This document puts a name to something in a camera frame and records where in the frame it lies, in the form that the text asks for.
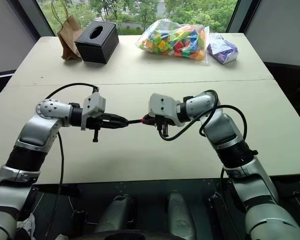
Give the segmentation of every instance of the gray wall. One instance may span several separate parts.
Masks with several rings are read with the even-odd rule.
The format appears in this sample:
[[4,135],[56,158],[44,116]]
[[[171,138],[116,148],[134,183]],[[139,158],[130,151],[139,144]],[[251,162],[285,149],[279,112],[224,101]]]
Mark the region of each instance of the gray wall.
[[300,66],[300,0],[261,0],[245,35],[264,62]]
[[0,0],[0,72],[17,69],[35,42],[7,0]]

